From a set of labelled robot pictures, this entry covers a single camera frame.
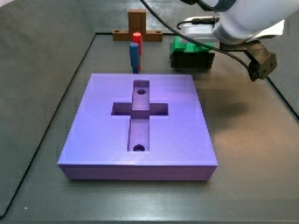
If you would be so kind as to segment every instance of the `wooden block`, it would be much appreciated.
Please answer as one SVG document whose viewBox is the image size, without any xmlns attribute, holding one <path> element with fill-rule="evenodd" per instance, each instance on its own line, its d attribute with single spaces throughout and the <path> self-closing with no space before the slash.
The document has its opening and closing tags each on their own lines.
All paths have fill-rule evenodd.
<svg viewBox="0 0 299 224">
<path fill-rule="evenodd" d="M 163 42 L 164 35 L 161 31 L 145 31 L 143 38 L 148 42 Z"/>
<path fill-rule="evenodd" d="M 135 32 L 141 32 L 145 35 L 145 10 L 129 10 L 128 17 L 128 32 L 132 35 Z"/>
<path fill-rule="evenodd" d="M 113 41 L 129 41 L 131 36 L 128 30 L 115 30 L 112 32 Z"/>
</svg>

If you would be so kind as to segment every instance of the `cable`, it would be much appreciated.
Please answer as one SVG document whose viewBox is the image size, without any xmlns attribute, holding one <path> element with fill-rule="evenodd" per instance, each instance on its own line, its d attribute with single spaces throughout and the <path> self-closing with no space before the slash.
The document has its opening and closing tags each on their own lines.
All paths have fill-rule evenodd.
<svg viewBox="0 0 299 224">
<path fill-rule="evenodd" d="M 156 15 L 155 11 L 152 10 L 152 8 L 149 7 L 149 5 L 145 3 L 145 0 L 140 0 L 141 4 L 144 5 L 144 7 L 148 9 L 148 11 L 152 13 L 152 15 L 155 16 L 155 18 L 159 20 L 159 22 L 163 24 L 163 26 L 172 32 L 175 33 L 180 38 L 185 39 L 187 41 L 189 41 L 191 43 L 193 43 L 196 46 L 203 46 L 208 49 L 211 49 L 215 52 L 223 53 L 227 56 L 229 56 L 233 60 L 236 60 L 239 62 L 239 64 L 247 69 L 247 72 L 251 76 L 251 74 L 253 73 L 253 71 L 248 68 L 247 63 L 237 57 L 235 56 L 232 53 L 229 52 L 224 52 L 221 51 L 219 48 L 209 46 L 209 45 L 204 45 L 203 43 L 197 42 L 196 40 L 185 37 L 184 35 L 181 35 L 163 20 L 161 18 Z"/>
<path fill-rule="evenodd" d="M 177 30 L 181 29 L 180 25 L 191 24 L 191 23 L 192 23 L 192 21 L 181 21 L 181 22 L 176 25 Z"/>
<path fill-rule="evenodd" d="M 215 19 L 213 17 L 207 17 L 207 18 L 193 18 L 192 20 L 184 20 L 181 21 L 177 25 L 176 28 L 177 30 L 181 29 L 180 25 L 183 24 L 193 24 L 193 25 L 215 25 Z"/>
<path fill-rule="evenodd" d="M 195 3 L 203 8 L 204 11 L 215 11 L 201 0 L 195 1 Z"/>
</svg>

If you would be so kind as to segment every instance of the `gray table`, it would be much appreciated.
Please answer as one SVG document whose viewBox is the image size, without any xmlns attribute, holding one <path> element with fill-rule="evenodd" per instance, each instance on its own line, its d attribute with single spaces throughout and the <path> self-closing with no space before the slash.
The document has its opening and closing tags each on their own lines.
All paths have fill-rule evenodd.
<svg viewBox="0 0 299 224">
<path fill-rule="evenodd" d="M 143 73 L 192 74 L 219 159 L 211 180 L 65 179 L 56 163 L 89 75 L 131 73 L 127 43 L 97 35 L 2 223 L 299 221 L 299 125 L 292 113 L 267 80 L 252 83 L 223 55 L 209 71 L 173 71 L 172 38 L 144 43 Z"/>
</svg>

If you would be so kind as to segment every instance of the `cross-shaped slot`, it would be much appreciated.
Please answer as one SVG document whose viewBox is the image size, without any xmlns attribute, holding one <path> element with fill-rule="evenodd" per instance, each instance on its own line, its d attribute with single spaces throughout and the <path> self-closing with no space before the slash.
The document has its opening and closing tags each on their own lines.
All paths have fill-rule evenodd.
<svg viewBox="0 0 299 224">
<path fill-rule="evenodd" d="M 128 151 L 149 151 L 149 116 L 168 116 L 167 103 L 149 103 L 149 80 L 133 81 L 131 102 L 113 102 L 112 116 L 131 116 Z"/>
</svg>

